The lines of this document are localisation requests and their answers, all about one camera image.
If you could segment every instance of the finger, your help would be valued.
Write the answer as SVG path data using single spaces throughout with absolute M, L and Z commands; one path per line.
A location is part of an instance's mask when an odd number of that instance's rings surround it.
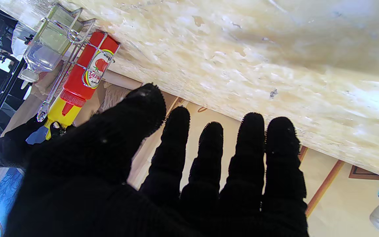
M 184 107 L 177 107 L 167 119 L 162 143 L 156 149 L 149 175 L 140 187 L 140 192 L 159 206 L 173 206 L 179 200 L 189 129 L 190 113 Z
M 35 156 L 46 157 L 48 163 L 39 161 L 39 166 L 33 166 L 32 161 L 30 168 L 51 168 L 57 175 L 91 175 L 114 184 L 125 182 L 141 141 L 160 127 L 165 114 L 162 93 L 146 84 L 116 106 L 43 144 Z M 54 167 L 57 162 L 62 169 Z
M 51 139 L 59 138 L 65 133 L 65 129 L 57 121 L 50 125 L 49 130 L 51 131 Z
M 267 129 L 266 188 L 262 210 L 279 216 L 285 225 L 306 230 L 304 175 L 299 170 L 299 140 L 286 117 L 273 119 Z
M 259 211 L 263 185 L 264 119 L 261 114 L 249 113 L 239 128 L 220 203 L 226 208 Z
M 199 140 L 198 156 L 189 173 L 188 184 L 182 189 L 181 203 L 188 210 L 214 208 L 220 188 L 221 156 L 223 155 L 223 128 L 211 122 Z
M 42 122 L 38 122 L 36 116 L 31 117 L 26 123 L 16 127 L 15 129 L 6 132 L 4 136 L 13 139 L 18 142 L 25 142 L 25 140 L 32 134 L 36 132 L 41 126 L 46 123 L 48 118 L 45 118 Z

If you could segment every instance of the brown stripe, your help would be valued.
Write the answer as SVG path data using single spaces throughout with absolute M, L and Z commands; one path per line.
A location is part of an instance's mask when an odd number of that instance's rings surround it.
M 298 158 L 302 162 L 304 160 L 304 156 L 307 153 L 308 147 L 302 146 L 301 151 L 299 152 Z
M 344 161 L 337 160 L 336 164 L 333 166 L 331 171 L 328 173 L 325 180 L 322 182 L 320 188 L 317 190 L 317 192 L 314 194 L 313 198 L 311 199 L 310 203 L 308 204 L 307 210 L 305 211 L 305 215 L 307 218 L 311 215 L 314 208 L 316 208 L 317 204 L 323 197 L 325 191 L 327 191 L 328 187 L 330 187 L 331 183 L 336 178 L 337 174 L 340 172 L 341 167 L 343 167 Z

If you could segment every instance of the osb board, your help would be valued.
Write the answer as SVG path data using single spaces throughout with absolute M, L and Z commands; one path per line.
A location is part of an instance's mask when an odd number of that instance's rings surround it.
M 379 174 L 379 0 L 71 0 L 122 42 L 110 69 Z M 63 4 L 73 8 L 72 3 Z M 35 27 L 52 1 L 0 0 Z

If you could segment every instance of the black glove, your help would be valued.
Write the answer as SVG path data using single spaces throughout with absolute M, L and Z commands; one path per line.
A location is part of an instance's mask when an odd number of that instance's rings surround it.
M 26 168 L 29 161 L 28 154 L 40 145 L 28 144 L 26 139 L 30 134 L 36 132 L 43 126 L 47 120 L 47 118 L 45 118 L 42 122 L 38 122 L 36 116 L 37 115 L 31 117 L 26 123 L 23 123 L 13 130 L 6 132 L 6 134 L 0 138 L 0 168 Z M 54 123 L 51 124 L 50 129 L 51 134 L 53 134 L 52 138 L 57 138 L 63 135 L 66 129 L 63 129 L 61 126 L 55 128 Z
M 261 115 L 244 118 L 220 195 L 223 130 L 210 123 L 180 195 L 190 116 L 177 108 L 141 190 L 128 185 L 134 153 L 165 113 L 160 90 L 147 84 L 42 144 L 31 154 L 5 236 L 307 235 L 299 141 L 287 118 L 270 123 L 266 147 Z M 268 181 L 262 195 L 264 149 Z
M 256 113 L 244 117 L 220 193 L 223 128 L 209 123 L 200 136 L 189 183 L 180 194 L 189 124 L 185 108 L 171 112 L 141 185 L 142 194 L 209 236 L 307 236 L 299 141 L 289 119 L 272 120 L 265 139 L 263 117 Z M 265 151 L 267 185 L 262 195 Z

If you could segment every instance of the yellow bottle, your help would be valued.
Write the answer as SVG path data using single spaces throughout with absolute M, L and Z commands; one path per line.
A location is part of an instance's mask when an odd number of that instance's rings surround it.
M 59 95 L 49 109 L 48 120 L 45 123 L 45 127 L 48 128 L 48 133 L 46 134 L 47 140 L 51 138 L 51 130 L 49 127 L 53 122 L 57 121 L 63 128 L 66 128 L 72 124 L 78 112 L 81 110 L 81 107 L 72 105 L 72 108 L 66 114 L 63 114 L 63 109 L 66 104 L 67 102 Z

